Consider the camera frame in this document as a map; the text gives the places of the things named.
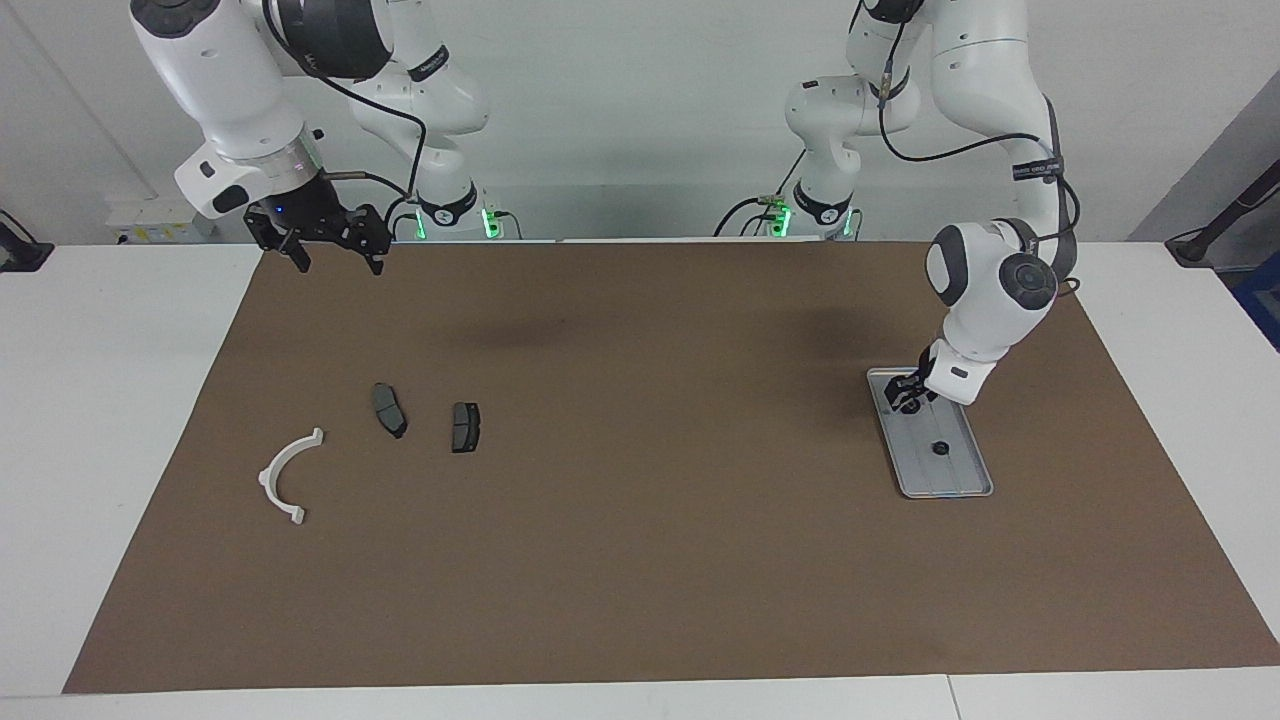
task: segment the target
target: black stand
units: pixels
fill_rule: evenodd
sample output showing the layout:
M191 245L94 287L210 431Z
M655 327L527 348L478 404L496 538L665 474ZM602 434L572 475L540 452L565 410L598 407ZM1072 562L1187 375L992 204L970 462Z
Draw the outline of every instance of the black stand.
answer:
M4 223L0 223L0 247L9 252L9 260L0 265L0 273L35 273L54 252L51 243L26 242Z
M1226 210L1213 218L1213 222L1203 232L1193 240L1171 240L1165 243L1165 247L1174 254L1174 260L1178 260L1178 264L1184 268L1208 268L1204 255L1210 246L1217 242L1217 238L1222 237L1222 233L1236 220L1256 210L1277 186L1280 186L1280 160L1276 160L1267 172L1262 173L1262 177L1236 197L1235 202L1231 202Z

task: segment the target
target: cable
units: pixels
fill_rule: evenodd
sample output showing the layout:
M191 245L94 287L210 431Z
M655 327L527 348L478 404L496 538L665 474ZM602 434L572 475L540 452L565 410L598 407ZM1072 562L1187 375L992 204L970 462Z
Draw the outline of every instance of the cable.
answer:
M897 37L893 38L893 46L890 47L888 59L884 61L884 76L888 77L888 78L893 77L893 59L897 55L899 46L902 44L902 36L906 33L906 24L908 23L900 23L897 26ZM969 152L972 150L977 150L979 147L986 147L988 145L996 145L998 142L1005 142L1005 141L1009 141L1009 140L1029 140L1029 141L1039 145L1041 149L1044 150L1048 154L1050 158L1053 158L1056 155L1056 152L1052 149L1050 149L1050 147L1047 147L1044 145L1044 141L1039 136L1036 136L1036 135L1032 135L1032 133L1027 133L1027 132L1010 132L1010 133L998 135L998 136L995 136L995 137L988 137L988 138L984 138L984 140L979 140L978 142L973 142L973 143L965 145L964 147L957 147L957 149L950 150L947 152L938 152L936 155L923 155L923 156L919 156L919 158L911 156L911 155L906 155L906 154L899 151L899 149L893 146L893 141L890 140L890 137L888 137L888 129L886 129L886 127L884 127L884 110L886 110L886 108L888 108L888 100L887 99L882 99L879 101L879 131L881 131L879 135L881 135L881 140L884 141L884 147L888 147L888 151L892 152L893 156L896 156L900 160L905 160L908 163L933 163L936 160L945 160L947 158L955 158L956 155L963 155L965 152ZM1066 193L1071 197L1071 204L1075 206L1075 217L1070 218L1068 220L1065 228L1060 229L1059 232L1056 232L1053 234L1046 234L1046 236L1037 237L1037 238L1034 238L1033 242L1038 243L1038 242L1046 242L1046 241L1050 241L1050 240L1057 240L1057 238L1065 236L1066 233L1073 232L1080 224L1080 217L1084 214L1084 205L1080 202L1080 196L1075 192L1075 188L1071 187L1071 183L1069 183L1066 181L1065 176L1059 176L1057 181L1062 184L1062 190L1065 190Z
M1062 176L1059 176L1057 182L1062 183L1062 190L1065 190L1066 195L1071 199L1071 204L1075 206L1075 217L1070 218L1066 222L1066 227L1062 228L1062 229L1060 229L1060 231L1057 231L1056 233L1053 233L1053 234L1043 234L1043 236L1039 236L1039 237L1034 238L1036 243L1047 242L1050 240L1057 240L1057 238L1062 237L1064 234L1066 234L1069 232L1073 232L1076 227L1079 227L1079 224L1080 224L1080 215L1084 214L1084 206L1080 204L1080 196L1075 193L1075 188L1071 187L1071 183L1066 182L1066 178L1062 177Z
M298 67L302 68L303 73L308 74L310 77L316 78L317 81L320 81L325 86L328 86L330 90L337 91L338 94L346 96L349 100L355 100L356 102L360 102L362 105L367 105L367 106L370 106L370 108L372 108L375 110L380 110L383 113L387 113L388 115L406 119L406 120L408 120L408 122L411 122L411 123L413 123L413 124L416 124L419 127L419 129L421 131L421 133L419 135L419 138L417 138L417 151L413 154L413 168L408 173L408 188L410 188L410 191L413 191L417 187L417 170L419 170L419 167L422 164L422 151L426 147L426 123L422 122L421 118L417 118L415 115L410 115L408 113L401 113L399 110L388 108L387 105L383 105L381 102L375 102L374 100L370 100L370 99L367 99L367 97L365 97L365 96L362 96L362 95L360 95L357 92L347 90L346 87L338 85L337 82L334 82L329 77L312 70L310 68L310 65L307 65L307 63L302 58L298 58L293 53L293 49L289 47L289 44L284 41L284 36L280 35L280 29L278 27L275 27L275 18L271 17L271 3L269 3L266 0L264 0L264 3L262 3L262 17L266 20L268 29L271 31L271 37L274 37L275 41L280 45L280 49L283 49L285 53L288 53L289 58L293 58L293 60L298 64ZM406 199L411 197L411 195L408 192L404 192L403 195L404 195Z
M774 192L774 195L782 195L782 191L786 190L787 183L791 182L792 177L795 177L796 170L800 168L800 163L804 160L804 155L808 151L809 151L808 147L805 147L804 150L800 151L800 155L796 156L796 161L792 163L791 164L791 169L787 170L787 177L782 178L782 182L778 183L778 190ZM751 234L753 236L760 234L760 228L762 227L764 227L764 222L763 220L759 224L755 225L755 232L751 233Z
M737 237L746 237L746 227L750 225L751 223L756 222L756 220L759 220L760 224L755 225L755 232L753 233L753 237L756 236L756 234L760 234L760 227L764 225L764 222L768 220L768 219L769 219L769 214L768 213L764 213L764 214L760 214L760 215L756 215L756 217L751 218L750 220L748 220L742 225L742 231L740 233L737 233Z
M512 220L516 220L516 237L518 237L520 240L525 240L525 231L524 228L520 227L520 218L517 218L515 213L511 213L508 210L498 210L497 213L493 214L493 217L511 218Z
M392 215L394 215L396 210L399 209L399 206L404 205L406 202L410 205L417 205L417 202L411 201L408 197L401 197L396 202L392 202L390 208L387 209L387 214L383 215L383 224L387 227L392 227Z
M1271 202L1271 199L1275 197L1276 193L1280 193L1280 187L1276 187L1270 193L1267 193L1266 197L1263 197L1262 200L1258 200L1253 205L1245 205L1244 202L1240 202L1240 199L1236 199L1235 202L1240 208L1244 208L1245 213L1252 213L1252 211L1257 210L1258 208L1266 205L1267 202Z
M724 225L727 225L728 222L733 219L733 215L741 213L742 209L759 204L760 204L759 197L748 197L746 200L735 205L732 210L724 214L724 219L721 220L721 224L716 225L716 234L713 234L712 237L719 237L719 233L724 232Z
M1064 297L1070 297L1070 296L1075 295L1076 292L1080 292L1080 287L1084 283L1080 282L1080 278L1066 278L1065 281L1062 281L1062 284L1065 284L1066 287L1064 290L1060 290L1057 292L1059 300L1061 300Z
M884 74L890 78L893 77L893 58L897 55L897 47L899 45L901 45L902 35L905 32L906 32L906 23L899 24L897 37L893 40L893 46L888 51L888 60L884 61ZM1044 147L1044 141L1041 140L1039 136L1034 136L1027 132L1011 132L996 137L988 137L986 140L979 140L978 142L965 145L964 147L957 147L947 152L938 152L937 155L923 155L919 158L913 155L906 155L899 151L899 149L893 146L893 141L888 138L888 131L884 129L884 109L887 106L888 106L888 100L882 99L879 101L881 140L884 141L884 147L888 147L888 151L892 152L899 160L905 160L908 163L932 163L934 160L945 160L947 158L955 158L956 155L963 155L965 152L969 152L970 150L977 150L979 147L986 147L988 145L996 145L997 142L1005 142L1007 140L1030 140L1032 142L1047 150L1051 158L1053 156L1053 151Z
M854 8L854 19L849 20L849 32L854 32L854 26L858 24L858 15L863 14L863 0L858 0L858 6Z
M858 208L854 208L851 213L858 213L858 229L854 231L854 242L858 242L863 237L863 220L867 219L867 214Z
M325 179L330 181L364 181L364 179L374 181L376 183L385 184L387 187L394 190L396 193L399 195L401 197L410 196L410 193L404 191L404 188L402 188L401 186L393 183L392 181L384 178L383 176L375 176L374 173L369 173L365 170L352 170L348 173L325 173L324 177Z
M392 228L392 240L396 240L396 231L399 229L401 220L416 220L416 219L417 219L417 215L401 215L399 218L396 218L396 222L392 223L392 225L390 225L390 228Z
M14 218L13 215L10 215L5 210L0 210L0 215L4 215L6 220L9 220L10 223L13 223L13 227L20 229L22 234L27 236L27 240L29 240L32 243L36 242L36 236L31 234L31 231L28 231L26 225L23 225L22 223L19 223L18 218Z
M1276 187L1276 188L1275 188L1275 190L1272 190L1272 191L1271 191L1271 192L1270 192L1270 193L1268 193L1268 195L1267 195L1266 197L1263 197L1262 200L1258 200L1258 201L1257 201L1257 202L1254 202L1253 205L1245 205L1244 202L1240 202L1240 199L1239 199L1239 197L1236 197L1236 199L1235 199L1235 200L1233 200L1231 202L1233 202L1234 205L1239 205L1240 208L1244 208L1244 214L1245 214L1245 215L1248 215L1249 213L1252 213L1252 211L1254 211L1254 210L1257 210L1257 209L1262 208L1262 206L1263 206L1263 205L1266 205L1267 202L1270 202L1270 201L1271 201L1271 200L1272 200L1272 199L1274 199L1274 197L1275 197L1276 195L1280 195L1280 187ZM1171 237L1171 238L1166 240L1165 242L1174 242L1175 240L1181 240L1181 238L1184 238L1184 237L1190 237L1190 236L1193 236L1193 234L1199 234L1199 233L1202 233L1202 232L1204 232L1204 231L1207 231L1207 229L1208 229L1208 225L1201 225L1201 227L1198 227L1198 228L1196 228L1196 229L1193 229L1193 231L1187 231L1187 232L1184 232L1184 233L1179 233L1179 234L1175 234L1174 237Z
M1204 232L1207 229L1208 229L1208 225L1202 225L1202 227L1198 227L1198 228L1196 228L1193 231L1187 231L1184 233L1175 234L1174 237L1166 240L1165 242L1174 242L1175 240L1181 240L1184 237L1190 237L1193 234L1199 234L1199 233L1202 233L1202 232Z

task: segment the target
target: white wall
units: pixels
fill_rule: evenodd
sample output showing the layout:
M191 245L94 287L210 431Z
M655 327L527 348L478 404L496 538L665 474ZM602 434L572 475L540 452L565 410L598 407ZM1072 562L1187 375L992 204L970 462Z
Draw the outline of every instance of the white wall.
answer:
M172 196L170 170L200 143L151 70L125 0L0 0L13 6L56 68L141 169ZM773 190L799 151L782 105L790 86L845 72L851 0L435 0L454 58L485 85L492 126L463 138L476 177L543 237L705 234L728 205ZM1275 0L1030 0L1033 61L1064 126L1088 240L1121 240L1280 68ZM8 44L10 20L5 18ZM925 65L916 63L918 77ZM31 224L70 241L101 237L84 193L122 192L108 142L54 135L61 110L14 101L42 92L31 73L0 74L0 199ZM407 169L361 135L343 100L311 81L291 95L330 169ZM929 113L900 143L938 150L972 140ZM20 150L38 145L42 152ZM948 223L1012 209L998 149L905 167L867 141L858 202L869 237L929 238ZM15 169L49 191L15 190ZM146 192L134 186L136 190ZM352 201L388 192L344 187ZM83 206L74 220L68 206Z
M1280 159L1280 73L1222 132L1129 240L1160 242L1208 224ZM1280 251L1280 199L1242 218L1213 245L1216 268L1256 266Z

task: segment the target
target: black brake pad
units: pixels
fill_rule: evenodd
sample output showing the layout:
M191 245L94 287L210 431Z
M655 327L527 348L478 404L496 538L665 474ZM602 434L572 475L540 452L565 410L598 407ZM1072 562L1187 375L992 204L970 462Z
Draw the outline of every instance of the black brake pad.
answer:
M475 452L480 446L480 406L458 402L453 406L453 452Z
M399 407L396 398L396 388L385 383L374 386L374 413L378 413L378 421L387 428L387 432L396 436L396 439L404 437L408 432L408 419Z

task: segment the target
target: power outlet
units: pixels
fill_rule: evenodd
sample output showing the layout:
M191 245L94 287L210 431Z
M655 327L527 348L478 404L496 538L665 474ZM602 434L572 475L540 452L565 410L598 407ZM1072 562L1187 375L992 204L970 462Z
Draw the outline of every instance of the power outlet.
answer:
M168 199L115 202L106 227L114 245L198 245L218 232L186 200Z

